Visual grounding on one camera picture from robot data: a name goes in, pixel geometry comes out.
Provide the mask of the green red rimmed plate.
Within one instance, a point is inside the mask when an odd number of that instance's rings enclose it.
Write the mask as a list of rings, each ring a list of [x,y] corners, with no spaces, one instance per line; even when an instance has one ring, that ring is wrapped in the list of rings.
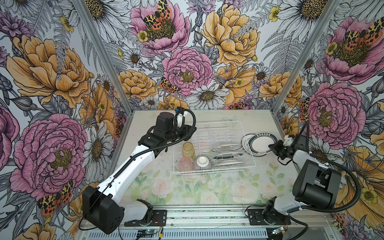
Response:
[[[272,151],[269,145],[277,141],[277,137],[271,133],[258,133],[246,140],[246,144],[254,157],[262,157]]]

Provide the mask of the white plate with emblem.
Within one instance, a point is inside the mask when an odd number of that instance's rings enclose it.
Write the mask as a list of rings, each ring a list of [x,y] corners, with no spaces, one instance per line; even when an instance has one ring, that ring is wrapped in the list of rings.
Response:
[[[251,151],[251,148],[250,148],[250,145],[249,145],[249,141],[250,139],[254,136],[255,134],[254,133],[251,133],[251,134],[246,134],[242,140],[241,140],[241,145],[242,145],[242,148],[243,150],[249,154],[249,155],[253,155],[253,152]]]

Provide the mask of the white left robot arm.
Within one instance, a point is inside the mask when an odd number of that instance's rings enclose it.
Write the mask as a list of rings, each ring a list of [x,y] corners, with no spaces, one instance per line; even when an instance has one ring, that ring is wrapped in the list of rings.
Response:
[[[124,204],[124,194],[162,151],[189,140],[197,130],[196,122],[195,114],[189,109],[178,107],[174,114],[161,112],[156,124],[141,137],[127,160],[97,187],[84,190],[83,219],[107,235],[127,222],[149,224],[153,218],[153,206],[141,199]]]

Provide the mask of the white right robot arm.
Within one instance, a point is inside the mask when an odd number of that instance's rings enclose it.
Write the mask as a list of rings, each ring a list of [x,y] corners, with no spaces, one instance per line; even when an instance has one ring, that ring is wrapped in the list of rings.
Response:
[[[334,208],[342,179],[339,171],[322,164],[309,152],[285,146],[281,140],[269,145],[269,148],[281,159],[290,158],[300,171],[290,195],[268,201],[263,210],[266,223],[274,225],[289,222],[290,213],[307,207],[315,208],[317,212]]]

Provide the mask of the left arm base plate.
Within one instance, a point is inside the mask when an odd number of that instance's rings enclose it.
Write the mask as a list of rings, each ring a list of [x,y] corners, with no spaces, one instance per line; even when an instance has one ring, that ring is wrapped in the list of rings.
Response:
[[[145,220],[125,222],[125,227],[165,227],[167,223],[167,210],[153,210],[152,217],[147,223]]]

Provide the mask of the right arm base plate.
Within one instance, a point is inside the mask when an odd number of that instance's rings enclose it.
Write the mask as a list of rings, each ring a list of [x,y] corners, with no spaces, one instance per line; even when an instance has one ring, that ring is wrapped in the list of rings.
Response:
[[[278,212],[269,212],[265,209],[250,209],[247,211],[251,226],[256,225],[271,225],[271,226],[286,226],[292,222],[288,216]]]

